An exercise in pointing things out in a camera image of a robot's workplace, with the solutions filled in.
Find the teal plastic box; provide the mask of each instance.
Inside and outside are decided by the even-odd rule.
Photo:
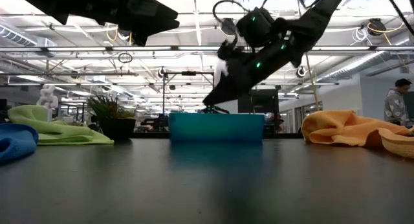
[[[261,142],[263,115],[171,113],[172,142]]]

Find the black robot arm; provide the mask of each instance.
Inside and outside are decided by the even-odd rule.
[[[297,20],[278,18],[270,23],[264,8],[255,8],[237,23],[249,45],[263,46],[257,53],[236,51],[224,42],[219,57],[226,61],[228,76],[222,76],[204,104],[215,105],[247,94],[253,86],[291,62],[298,67],[305,52],[322,37],[332,14],[342,0],[319,0]]]

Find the person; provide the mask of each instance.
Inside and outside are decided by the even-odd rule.
[[[408,112],[403,95],[409,91],[411,82],[407,79],[399,79],[395,82],[395,88],[388,91],[385,102],[385,121],[399,126],[409,126]]]

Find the black table surface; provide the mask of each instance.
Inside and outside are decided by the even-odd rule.
[[[0,223],[414,223],[414,162],[305,145],[43,146],[0,167]]]

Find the green towel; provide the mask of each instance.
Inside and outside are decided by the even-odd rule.
[[[114,141],[88,127],[70,126],[64,121],[47,122],[43,106],[25,105],[8,110],[16,124],[27,124],[39,133],[38,145],[113,144]]]

